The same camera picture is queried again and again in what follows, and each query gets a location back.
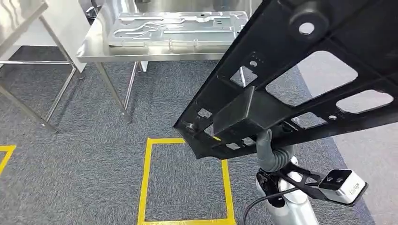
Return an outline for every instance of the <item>stainless steel table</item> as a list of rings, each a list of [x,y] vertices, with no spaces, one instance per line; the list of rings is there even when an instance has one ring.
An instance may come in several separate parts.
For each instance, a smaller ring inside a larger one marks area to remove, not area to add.
[[[228,46],[146,46],[110,47],[107,37],[121,12],[215,12],[245,11],[249,16],[261,0],[108,0],[87,33],[77,57],[81,62],[94,62],[127,122],[127,105],[139,61],[218,60]],[[135,61],[124,103],[116,93],[103,62]]]
[[[0,61],[0,64],[70,64],[72,66],[72,71],[57,94],[53,105],[44,119],[15,97],[1,83],[0,93],[10,99],[13,104],[20,107],[27,115],[40,123],[40,125],[56,133],[57,130],[49,124],[49,120],[74,74],[78,73],[81,79],[83,77],[79,71],[77,71],[72,59],[66,53],[65,48],[58,40],[45,18],[41,16],[47,8],[48,5],[44,0],[0,0],[0,56],[14,44],[34,20],[39,19],[67,61]]]

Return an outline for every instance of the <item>metal table leg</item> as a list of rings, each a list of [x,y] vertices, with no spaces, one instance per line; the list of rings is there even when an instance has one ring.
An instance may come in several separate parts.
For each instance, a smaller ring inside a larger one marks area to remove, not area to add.
[[[126,98],[124,99],[124,109],[127,110],[130,101],[131,89],[133,87],[134,77],[136,76],[137,69],[139,68],[140,63],[134,62],[133,71],[131,72],[129,87],[127,88]]]
[[[28,116],[38,121],[40,125],[50,130],[53,134],[57,133],[57,130],[53,126],[47,123],[47,121],[45,121],[39,115],[37,115],[30,107],[28,107],[19,99],[17,99],[13,94],[11,94],[11,92],[5,89],[1,84],[0,84],[0,93],[5,95],[8,99],[10,99],[16,106],[20,107],[22,111],[24,111]]]
[[[50,25],[47,23],[47,21],[45,20],[45,18],[41,15],[39,17],[39,20],[41,21],[41,23],[43,24],[43,26],[45,27],[45,29],[47,30],[48,34],[51,36],[51,38],[53,39],[53,41],[57,44],[58,48],[60,49],[62,55],[66,58],[66,60],[69,62],[69,64],[72,66],[72,69],[77,69],[76,65],[74,64],[74,62],[72,61],[72,59],[69,57],[68,53],[66,52],[65,48],[63,47],[63,45],[61,44],[61,42],[59,41],[59,39],[57,38],[57,36],[55,35],[53,29],[51,29]],[[82,75],[79,70],[77,69],[77,75],[79,76],[79,79],[82,80],[84,79],[84,75]]]
[[[72,80],[73,75],[75,74],[76,70],[77,70],[76,67],[74,67],[74,68],[72,69],[72,71],[70,72],[69,76],[66,78],[66,81],[65,81],[65,83],[63,84],[63,86],[62,86],[60,92],[58,92],[58,95],[57,95],[57,97],[55,98],[55,101],[54,101],[53,105],[51,106],[50,111],[48,111],[48,113],[47,113],[47,116],[46,116],[46,121],[47,121],[47,122],[50,121],[51,116],[53,115],[53,113],[54,113],[56,107],[58,106],[58,103],[60,102],[61,97],[63,96],[63,93],[65,92],[66,88],[68,87],[68,85],[69,85],[69,83],[70,83],[70,80]]]
[[[123,118],[126,120],[126,122],[130,123],[131,117],[127,114],[127,111],[124,108],[124,105],[123,105],[122,101],[120,100],[119,95],[117,94],[115,88],[113,87],[111,80],[109,79],[109,76],[104,68],[104,65],[101,62],[95,62],[95,65],[97,66],[97,69],[99,70],[99,74],[101,75],[102,80],[104,81],[105,85],[111,91],[112,97],[115,99],[117,106],[122,111]]]

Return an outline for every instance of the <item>gray carpet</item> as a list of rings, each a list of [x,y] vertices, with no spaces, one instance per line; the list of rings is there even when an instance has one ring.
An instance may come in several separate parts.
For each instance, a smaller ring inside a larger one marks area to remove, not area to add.
[[[17,59],[61,59],[53,48],[22,48]],[[179,137],[172,129],[182,110],[216,61],[150,62],[133,85],[126,124],[109,91],[89,64],[85,80],[73,79],[51,122],[52,135],[0,95],[0,145],[16,144],[0,175],[2,225],[136,224],[147,137]],[[122,98],[132,63],[107,63]],[[45,115],[62,86],[69,66],[4,66],[0,81]],[[294,99],[309,98],[299,71],[274,86]],[[300,164],[327,172],[345,167],[332,139],[300,144]],[[258,197],[256,156],[229,160],[237,223]],[[312,201],[323,225],[374,224],[365,204],[353,208]],[[226,217],[221,163],[196,160],[186,144],[153,148],[146,221]],[[272,224],[264,205],[256,206],[249,224]]]

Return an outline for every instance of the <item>rectangular cutout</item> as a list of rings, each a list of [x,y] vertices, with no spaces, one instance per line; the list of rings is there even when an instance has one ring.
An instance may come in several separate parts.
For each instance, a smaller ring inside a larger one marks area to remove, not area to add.
[[[246,137],[246,138],[242,139],[242,141],[243,141],[243,144],[245,144],[246,146],[254,145],[256,143],[250,137]]]
[[[235,143],[226,144],[226,146],[232,150],[240,149],[240,147]]]
[[[232,82],[243,88],[249,85],[255,79],[257,79],[257,75],[245,66],[239,68],[239,70],[237,70],[237,72],[230,78]]]
[[[332,53],[317,51],[269,83],[266,91],[287,105],[298,106],[357,77],[357,71]],[[311,94],[302,90],[307,87]]]
[[[211,112],[207,111],[204,108],[201,108],[198,112],[198,115],[204,118],[209,118],[211,115],[213,115]]]
[[[394,98],[388,93],[366,90],[341,99],[336,103],[336,106],[344,112],[362,113],[388,105],[393,100]]]
[[[295,124],[299,125],[301,128],[313,128],[324,123],[327,123],[324,119],[317,117],[312,112],[307,112],[298,117],[291,119]]]

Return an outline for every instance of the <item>round hole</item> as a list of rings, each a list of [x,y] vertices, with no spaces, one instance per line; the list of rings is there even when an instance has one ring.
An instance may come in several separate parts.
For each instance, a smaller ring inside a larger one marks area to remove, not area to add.
[[[305,22],[298,27],[298,31],[302,35],[310,35],[315,30],[315,27],[310,22]]]
[[[257,66],[257,62],[256,61],[250,61],[250,66],[256,67]]]

